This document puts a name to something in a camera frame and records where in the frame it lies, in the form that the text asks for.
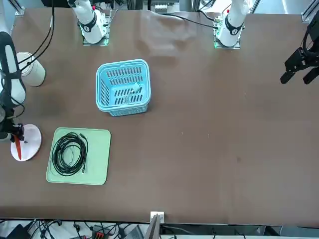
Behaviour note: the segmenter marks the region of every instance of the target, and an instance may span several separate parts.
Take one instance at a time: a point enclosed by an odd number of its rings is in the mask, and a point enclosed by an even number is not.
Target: blue basket
[[[146,112],[151,99],[149,66],[144,60],[101,65],[96,72],[96,105],[111,116]]]

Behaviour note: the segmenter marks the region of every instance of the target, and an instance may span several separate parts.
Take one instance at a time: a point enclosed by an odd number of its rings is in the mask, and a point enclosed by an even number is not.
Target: white cup
[[[16,57],[18,62],[24,60],[27,57],[30,57],[31,54],[28,52],[19,52]],[[34,56],[30,57],[28,60],[19,64],[19,68],[24,68],[28,62],[33,61]],[[30,86],[40,86],[45,78],[45,69],[40,64],[38,60],[32,62],[29,66],[27,66],[22,72],[22,81]]]

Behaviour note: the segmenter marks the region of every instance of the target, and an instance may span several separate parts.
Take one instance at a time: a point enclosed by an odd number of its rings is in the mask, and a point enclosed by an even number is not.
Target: green tray
[[[51,162],[52,150],[56,141],[67,133],[74,132],[83,134],[89,143],[88,155],[86,158],[85,172],[82,169],[72,176],[61,176],[57,173]],[[88,128],[57,128],[54,132],[48,168],[46,170],[46,180],[49,183],[73,183],[87,185],[103,185],[107,177],[109,163],[109,152],[111,143],[111,133],[105,129]],[[68,149],[64,153],[64,160],[71,162],[79,156],[79,151]]]

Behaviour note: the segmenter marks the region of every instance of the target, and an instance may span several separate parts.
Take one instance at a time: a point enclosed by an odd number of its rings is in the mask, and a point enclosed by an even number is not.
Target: coiled cable
[[[80,133],[79,135],[80,137],[76,133],[70,132],[61,137],[53,146],[51,158],[52,164],[57,173],[61,176],[72,176],[76,174],[82,167],[82,173],[85,171],[89,144],[88,140],[83,134]],[[66,163],[63,158],[65,150],[71,147],[75,147],[80,150],[79,157],[73,165]]]

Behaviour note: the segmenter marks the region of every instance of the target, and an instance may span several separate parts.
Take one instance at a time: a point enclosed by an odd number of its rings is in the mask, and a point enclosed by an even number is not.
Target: red marker
[[[21,145],[20,145],[20,140],[18,139],[18,137],[16,135],[13,136],[14,137],[14,142],[15,142],[15,147],[16,150],[18,152],[18,157],[21,160]]]

